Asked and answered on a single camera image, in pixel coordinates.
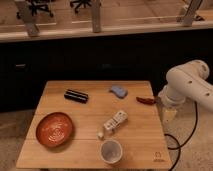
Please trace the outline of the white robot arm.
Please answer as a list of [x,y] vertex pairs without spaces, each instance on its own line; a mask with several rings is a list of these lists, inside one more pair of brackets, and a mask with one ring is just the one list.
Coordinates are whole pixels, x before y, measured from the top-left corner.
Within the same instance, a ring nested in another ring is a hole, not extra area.
[[158,93],[163,105],[163,123],[176,116],[187,98],[213,112],[213,85],[206,81],[209,74],[210,69],[202,60],[192,60],[168,70],[167,84]]

